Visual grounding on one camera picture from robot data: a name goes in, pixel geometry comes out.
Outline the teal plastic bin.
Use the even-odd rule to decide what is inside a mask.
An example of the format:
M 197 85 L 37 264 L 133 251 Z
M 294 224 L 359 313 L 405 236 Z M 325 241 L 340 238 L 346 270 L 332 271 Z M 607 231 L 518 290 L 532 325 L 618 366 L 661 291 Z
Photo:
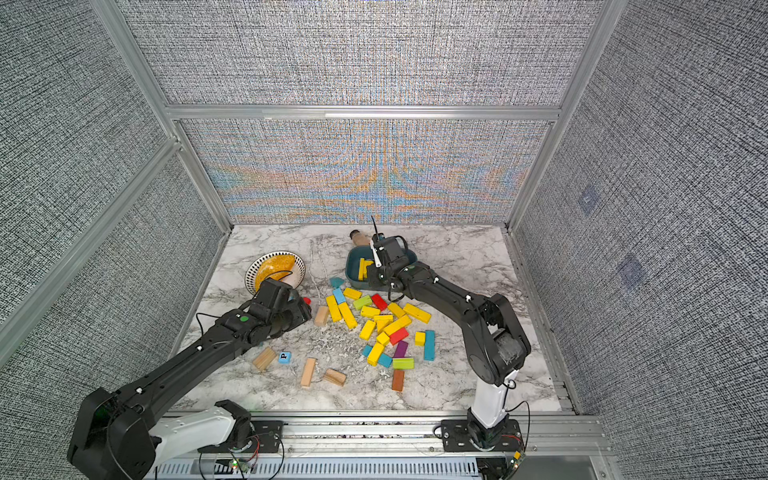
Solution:
M 345 275 L 350 285 L 357 289 L 386 290 L 390 282 L 382 283 L 376 272 L 369 273 L 368 268 L 375 270 L 375 258 L 369 246 L 352 248 L 347 256 Z

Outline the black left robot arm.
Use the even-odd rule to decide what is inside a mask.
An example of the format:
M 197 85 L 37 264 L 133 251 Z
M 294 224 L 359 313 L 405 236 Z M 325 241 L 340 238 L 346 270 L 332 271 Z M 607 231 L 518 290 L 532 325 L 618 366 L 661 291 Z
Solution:
M 67 460 L 89 479 L 142 479 L 180 454 L 209 446 L 242 448 L 251 415 L 222 400 L 177 420 L 166 412 L 222 365 L 311 318 L 290 285 L 264 281 L 256 295 L 214 321 L 192 345 L 115 391 L 98 388 L 82 401 Z

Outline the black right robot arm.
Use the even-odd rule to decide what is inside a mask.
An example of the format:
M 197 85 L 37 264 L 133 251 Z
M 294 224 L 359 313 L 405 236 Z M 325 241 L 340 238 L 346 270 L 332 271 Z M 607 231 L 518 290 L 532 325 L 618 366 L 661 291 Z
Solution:
M 467 430 L 480 449 L 490 449 L 509 425 L 506 398 L 532 348 L 509 300 L 470 292 L 421 261 L 411 261 L 400 236 L 376 233 L 370 240 L 369 276 L 398 293 L 436 309 L 461 329 L 470 367 L 478 377 Z

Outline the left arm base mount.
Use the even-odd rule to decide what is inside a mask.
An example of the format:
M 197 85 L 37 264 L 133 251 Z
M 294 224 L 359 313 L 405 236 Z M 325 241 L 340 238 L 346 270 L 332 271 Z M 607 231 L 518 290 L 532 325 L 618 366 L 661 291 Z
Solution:
M 231 400 L 221 400 L 215 406 L 223 409 L 234 421 L 230 434 L 221 442 L 209 443 L 199 453 L 278 453 L 282 442 L 284 422 L 253 420 L 249 411 Z

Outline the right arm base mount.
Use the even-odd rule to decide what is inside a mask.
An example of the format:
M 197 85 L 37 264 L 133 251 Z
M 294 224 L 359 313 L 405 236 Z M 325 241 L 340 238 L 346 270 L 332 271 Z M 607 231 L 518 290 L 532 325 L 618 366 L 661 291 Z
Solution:
M 443 420 L 440 439 L 446 452 L 522 452 L 519 423 L 506 419 L 491 428 L 469 420 Z

